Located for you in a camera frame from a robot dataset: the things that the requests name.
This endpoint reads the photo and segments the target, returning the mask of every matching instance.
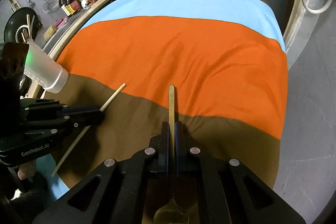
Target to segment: frying pan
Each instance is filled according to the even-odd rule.
[[[5,31],[3,33],[3,40],[5,43],[6,42],[16,42],[15,40],[16,31],[20,27],[27,25],[27,14],[29,14],[31,19],[33,18],[33,16],[35,16],[35,20],[31,27],[31,32],[32,32],[33,39],[36,38],[38,30],[43,25],[38,19],[36,12],[32,8],[22,7],[16,10],[7,21],[7,24],[5,26]],[[18,41],[20,43],[23,42],[21,34],[18,36]]]

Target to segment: metal screw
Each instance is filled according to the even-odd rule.
[[[104,164],[105,166],[109,167],[109,166],[112,166],[115,164],[115,160],[114,159],[107,159],[107,160],[104,160]]]
[[[232,166],[238,166],[240,164],[239,160],[237,160],[237,159],[230,159],[229,163]]]
[[[192,147],[190,149],[191,154],[198,154],[199,152],[201,152],[201,150],[198,147]]]
[[[155,149],[154,148],[149,147],[149,148],[145,149],[145,154],[147,154],[147,155],[152,155],[154,153],[155,153]]]

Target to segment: utensil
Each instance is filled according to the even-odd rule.
[[[20,33],[24,28],[28,30],[26,20],[27,14],[29,14],[30,18],[33,18],[35,16],[34,22],[31,23],[31,35],[32,39],[36,38],[38,30],[43,25],[38,19],[36,12],[32,8],[22,7],[21,9],[15,11],[7,21],[3,34],[4,42],[23,42]]]
[[[169,160],[171,162],[169,170],[169,193],[170,201],[159,208],[154,215],[154,224],[188,224],[189,215],[188,212],[177,205],[174,196],[174,174],[175,174],[175,87],[169,86]]]
[[[27,41],[29,39],[29,34],[28,34],[27,30],[23,29],[22,33],[23,33],[23,36],[25,37],[25,40]]]
[[[27,2],[28,2],[28,5],[29,5],[29,8],[34,8],[34,6],[35,6],[35,3],[34,2],[32,2],[32,1],[30,1],[30,0],[26,0]]]
[[[30,26],[30,16],[29,16],[29,14],[27,14],[27,26],[28,26],[29,38],[31,38],[32,37],[32,27]]]
[[[21,35],[22,35],[23,42],[27,43],[27,40],[26,40],[25,35],[23,34],[23,32],[21,33]]]
[[[113,94],[112,96],[105,102],[105,104],[103,104],[103,106],[100,108],[100,111],[104,111],[109,104],[113,101],[113,99],[124,89],[124,87],[126,87],[126,84],[123,83]],[[80,134],[77,136],[77,138],[74,140],[74,142],[70,145],[70,147],[68,148],[68,150],[65,152],[65,154],[63,155],[63,157],[61,158],[61,160],[58,162],[57,166],[55,167],[55,169],[53,170],[53,172],[51,173],[51,177],[53,177],[56,172],[58,171],[58,169],[61,167],[61,165],[64,163],[65,159],[69,156],[70,152],[73,150],[73,148],[76,146],[76,144],[79,142],[79,140],[83,137],[83,135],[86,133],[86,131],[88,131],[90,128],[90,126],[86,126],[84,127],[84,129],[80,132]]]
[[[16,0],[8,0],[8,1],[12,6],[12,10],[13,10],[13,7],[14,7],[14,11],[17,11],[18,9],[21,8],[21,6],[19,5],[19,3]]]
[[[58,0],[43,0],[43,1],[44,4],[42,10],[46,14],[53,14],[60,9],[58,5]]]

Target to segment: green light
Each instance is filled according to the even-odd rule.
[[[28,51],[27,57],[26,57],[26,65],[30,65],[33,63],[33,54]]]

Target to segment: gold spoon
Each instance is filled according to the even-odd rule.
[[[154,215],[154,224],[188,224],[188,212],[181,206],[177,205],[174,197],[174,174],[175,174],[175,87],[169,86],[169,193],[170,201],[159,208]]]

